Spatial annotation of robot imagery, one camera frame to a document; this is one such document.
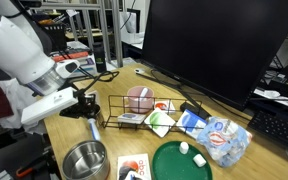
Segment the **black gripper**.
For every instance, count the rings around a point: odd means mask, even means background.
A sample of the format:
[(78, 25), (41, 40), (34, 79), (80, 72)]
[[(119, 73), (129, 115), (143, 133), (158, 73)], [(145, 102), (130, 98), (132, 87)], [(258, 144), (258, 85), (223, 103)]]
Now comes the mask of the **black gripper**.
[(76, 104), (61, 110), (59, 115), (76, 119), (80, 117), (95, 118), (100, 112), (100, 106), (96, 102), (96, 98), (95, 93), (80, 95)]

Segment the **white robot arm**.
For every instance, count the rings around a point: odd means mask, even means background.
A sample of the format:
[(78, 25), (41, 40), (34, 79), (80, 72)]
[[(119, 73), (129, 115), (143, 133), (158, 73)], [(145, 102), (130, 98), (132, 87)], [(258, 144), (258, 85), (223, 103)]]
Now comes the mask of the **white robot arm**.
[(46, 55), (40, 29), (26, 12), (10, 0), (0, 0), (0, 69), (42, 97), (23, 109), (21, 122), (29, 124), (69, 107), (78, 109), (86, 100), (83, 89), (63, 86), (79, 68), (78, 60), (55, 62)]

